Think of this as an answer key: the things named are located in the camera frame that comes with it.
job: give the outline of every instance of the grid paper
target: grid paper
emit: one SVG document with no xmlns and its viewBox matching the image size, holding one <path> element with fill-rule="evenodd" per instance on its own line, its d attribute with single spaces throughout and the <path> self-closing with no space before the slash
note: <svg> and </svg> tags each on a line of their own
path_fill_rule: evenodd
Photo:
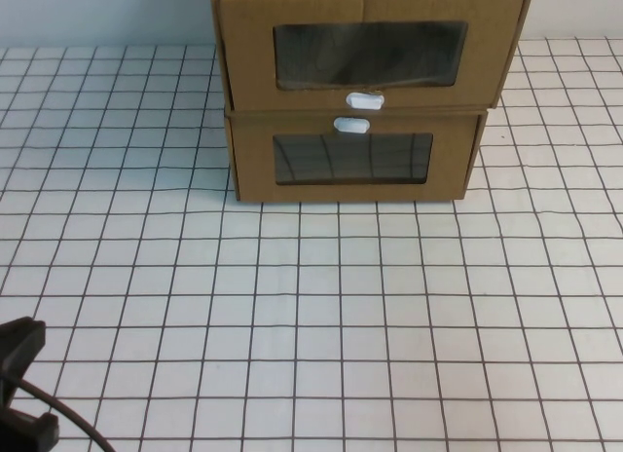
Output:
<svg viewBox="0 0 623 452">
<path fill-rule="evenodd" d="M 213 48 L 0 49 L 26 379 L 119 452 L 622 451 L 622 65 L 523 41 L 464 201 L 260 206 Z"/>
</svg>

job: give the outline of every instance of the white wall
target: white wall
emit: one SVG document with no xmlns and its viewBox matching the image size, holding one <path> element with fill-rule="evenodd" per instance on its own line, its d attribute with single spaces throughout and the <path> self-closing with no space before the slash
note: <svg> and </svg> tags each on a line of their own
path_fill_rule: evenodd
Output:
<svg viewBox="0 0 623 452">
<path fill-rule="evenodd" d="M 210 0 L 0 0 L 0 47 L 212 40 Z"/>
<path fill-rule="evenodd" d="M 533 0 L 525 37 L 623 37 L 623 0 Z M 209 0 L 0 0 L 0 46 L 212 41 Z"/>
</svg>

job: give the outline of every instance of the cardboard box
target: cardboard box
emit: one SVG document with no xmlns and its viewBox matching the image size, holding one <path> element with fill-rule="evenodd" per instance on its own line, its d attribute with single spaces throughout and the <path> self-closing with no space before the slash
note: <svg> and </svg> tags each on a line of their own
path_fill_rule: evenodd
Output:
<svg viewBox="0 0 623 452">
<path fill-rule="evenodd" d="M 348 112 L 337 113 L 348 115 Z M 462 199 L 486 112 L 395 111 L 337 132 L 335 112 L 234 113 L 226 119 L 238 198 L 245 202 Z"/>
<path fill-rule="evenodd" d="M 212 0 L 226 109 L 495 107 L 529 3 Z"/>
</svg>

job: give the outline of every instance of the clear plastic window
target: clear plastic window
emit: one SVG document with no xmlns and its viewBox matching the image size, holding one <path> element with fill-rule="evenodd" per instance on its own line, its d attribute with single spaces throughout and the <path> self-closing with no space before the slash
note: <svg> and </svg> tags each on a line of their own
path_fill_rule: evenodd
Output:
<svg viewBox="0 0 623 452">
<path fill-rule="evenodd" d="M 277 86 L 450 87 L 457 80 L 466 33 L 464 21 L 277 26 Z"/>
<path fill-rule="evenodd" d="M 276 183 L 424 184 L 432 139 L 432 133 L 276 135 Z"/>
</svg>

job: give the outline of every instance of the white drawer handle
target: white drawer handle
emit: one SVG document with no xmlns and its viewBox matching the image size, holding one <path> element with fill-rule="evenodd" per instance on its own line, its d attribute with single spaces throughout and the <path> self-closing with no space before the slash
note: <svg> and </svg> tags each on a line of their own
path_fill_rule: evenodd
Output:
<svg viewBox="0 0 623 452">
<path fill-rule="evenodd" d="M 344 133 L 366 133 L 370 130 L 370 121 L 359 118 L 336 118 L 333 126 Z"/>
<path fill-rule="evenodd" d="M 347 95 L 347 104 L 352 109 L 370 109 L 378 111 L 383 107 L 385 97 L 382 94 L 359 94 L 353 92 Z"/>
</svg>

